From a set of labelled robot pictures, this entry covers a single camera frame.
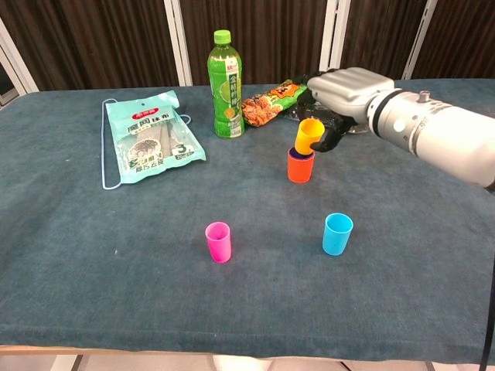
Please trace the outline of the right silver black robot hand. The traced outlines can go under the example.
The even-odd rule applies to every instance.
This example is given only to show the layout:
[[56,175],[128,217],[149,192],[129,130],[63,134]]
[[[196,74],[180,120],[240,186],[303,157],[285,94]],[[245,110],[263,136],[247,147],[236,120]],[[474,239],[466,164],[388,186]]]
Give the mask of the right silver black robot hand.
[[309,90],[306,102],[315,100],[339,117],[335,124],[326,126],[318,142],[310,145],[321,153],[333,150],[353,126],[366,124],[370,102],[380,92],[395,88],[391,78],[362,67],[307,73],[301,82]]

